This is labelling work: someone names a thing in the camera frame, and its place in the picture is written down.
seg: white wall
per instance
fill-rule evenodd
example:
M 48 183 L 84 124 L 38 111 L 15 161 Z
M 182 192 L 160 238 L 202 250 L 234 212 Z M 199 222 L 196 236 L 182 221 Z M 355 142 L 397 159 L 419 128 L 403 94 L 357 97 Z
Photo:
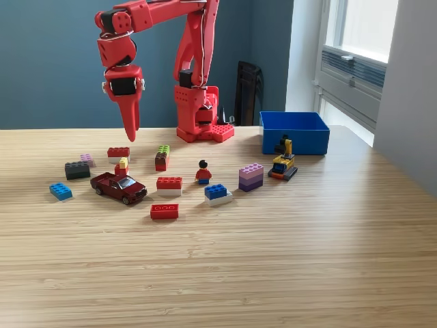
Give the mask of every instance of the white wall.
M 374 148 L 437 196 L 437 0 L 399 0 Z
M 313 111 L 323 0 L 294 0 L 286 111 Z

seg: window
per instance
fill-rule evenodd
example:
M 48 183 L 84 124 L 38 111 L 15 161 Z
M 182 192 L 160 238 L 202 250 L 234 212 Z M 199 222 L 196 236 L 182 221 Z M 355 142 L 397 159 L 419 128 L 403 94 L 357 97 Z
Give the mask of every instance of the window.
M 398 0 L 336 0 L 331 3 L 326 45 L 387 63 Z
M 314 85 L 323 100 L 376 128 L 398 0 L 324 0 Z

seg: car windshield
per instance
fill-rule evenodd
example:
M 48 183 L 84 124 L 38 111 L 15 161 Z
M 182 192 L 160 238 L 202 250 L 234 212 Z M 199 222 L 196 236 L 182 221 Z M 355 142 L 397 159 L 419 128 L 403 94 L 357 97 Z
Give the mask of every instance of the car windshield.
M 121 180 L 118 182 L 118 184 L 120 185 L 120 187 L 121 187 L 122 189 L 125 189 L 125 188 L 127 188 L 127 187 L 133 185 L 134 183 L 136 183 L 136 181 L 135 181 L 134 179 L 128 177 L 128 176 L 125 177 L 125 178 L 123 178 L 123 179 L 121 179 Z

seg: red lego brick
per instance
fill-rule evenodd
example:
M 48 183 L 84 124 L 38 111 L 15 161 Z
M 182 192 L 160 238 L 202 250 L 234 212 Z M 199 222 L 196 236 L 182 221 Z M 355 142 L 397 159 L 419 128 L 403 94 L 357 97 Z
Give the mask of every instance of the red lego brick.
M 182 189 L 182 178 L 160 176 L 156 181 L 157 189 Z
M 170 158 L 166 157 L 165 162 L 156 163 L 156 161 L 155 161 L 155 170 L 156 171 L 167 171 L 167 168 L 169 166 L 169 160 L 170 160 Z
M 127 175 L 128 175 L 128 172 L 129 172 L 129 167 L 127 167 L 127 166 L 126 166 L 125 169 L 120 169 L 120 164 L 117 164 L 117 165 L 115 166 L 114 174 L 115 174 L 116 176 L 121 176 L 121 175 L 127 176 Z
M 228 125 L 214 125 L 212 127 L 212 138 L 215 142 L 224 142 L 235 134 L 234 126 Z
M 152 220 L 177 219 L 179 217 L 179 204 L 153 204 L 150 207 Z
M 129 157 L 129 147 L 109 148 L 108 157 Z

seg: red robotic arm link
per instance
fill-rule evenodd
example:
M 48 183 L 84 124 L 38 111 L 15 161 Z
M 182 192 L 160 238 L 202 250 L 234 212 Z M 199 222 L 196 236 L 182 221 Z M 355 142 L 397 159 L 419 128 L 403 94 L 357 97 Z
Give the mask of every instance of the red robotic arm link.
M 129 140 L 139 129 L 139 100 L 145 89 L 141 68 L 132 64 L 137 46 L 132 33 L 187 14 L 187 22 L 175 61 L 175 101 L 178 105 L 178 135 L 196 139 L 224 141 L 234 135 L 228 124 L 217 126 L 219 91 L 206 87 L 214 48 L 214 26 L 219 0 L 145 0 L 116 5 L 99 12 L 96 25 L 102 33 L 97 41 L 105 70 L 103 91 L 119 105 Z M 192 60 L 193 71 L 189 71 Z

